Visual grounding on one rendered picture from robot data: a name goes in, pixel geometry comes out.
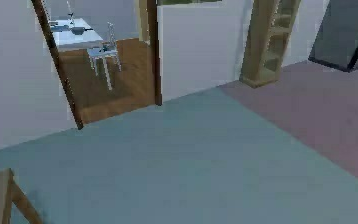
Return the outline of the white table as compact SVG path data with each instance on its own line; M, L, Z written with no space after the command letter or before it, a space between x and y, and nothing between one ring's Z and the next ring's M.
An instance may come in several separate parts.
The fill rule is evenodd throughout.
M84 27L85 31L81 35L75 35L71 31L73 27ZM103 41L103 38L83 18L75 18L74 23L69 19L56 20L56 25L51 25L50 28L60 52L95 47Z

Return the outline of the tan wooden shelf unit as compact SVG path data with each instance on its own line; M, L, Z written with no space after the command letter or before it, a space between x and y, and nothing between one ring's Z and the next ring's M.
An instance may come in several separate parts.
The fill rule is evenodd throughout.
M301 0L254 0L239 80L258 88L279 80Z

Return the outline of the dark brown door frame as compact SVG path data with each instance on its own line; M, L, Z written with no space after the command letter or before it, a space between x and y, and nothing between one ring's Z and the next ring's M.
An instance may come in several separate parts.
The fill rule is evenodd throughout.
M76 102L73 96L70 80L67 78L65 70L62 66L62 61L59 58L59 52L52 35L46 12L41 0L30 0L32 2L34 11L36 13L39 25L43 32L45 42L51 54L53 64L57 71L59 80L62 84L63 91L68 101L68 105L72 112L74 121L79 130L84 127L83 120L76 107ZM158 21L157 21L157 2L156 0L146 0L147 4L147 18L149 25L150 49L152 60L152 74L154 75L154 99L155 104L162 105L162 90L161 90L161 76L160 76L160 57L159 57L159 38L158 38Z

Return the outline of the black pan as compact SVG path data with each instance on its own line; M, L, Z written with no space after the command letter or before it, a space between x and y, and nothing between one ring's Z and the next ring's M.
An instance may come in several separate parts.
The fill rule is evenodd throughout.
M91 31L93 30L92 28L85 28L85 27L72 27L70 28L70 31L74 34L74 35L83 35L83 33L85 31Z

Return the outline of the white metal chair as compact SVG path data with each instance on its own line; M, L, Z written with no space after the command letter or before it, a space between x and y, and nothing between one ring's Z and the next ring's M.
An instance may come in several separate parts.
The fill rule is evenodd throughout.
M107 59L112 58L113 62L118 67L119 71L122 71L122 64L121 64L121 60L119 58L118 45L117 45L117 40L115 37L114 24L111 22L108 22L107 26L108 26L108 40L103 42L100 47L88 48L86 50L86 52L89 56L90 66L94 70L96 76L99 75L98 67L97 67L97 60L98 59L102 60L102 64L103 64L104 72L105 72L105 76L106 76L106 81L107 81L107 87L109 90L112 90L112 84L111 84L110 73L109 73L109 69L108 69L108 65L107 65Z

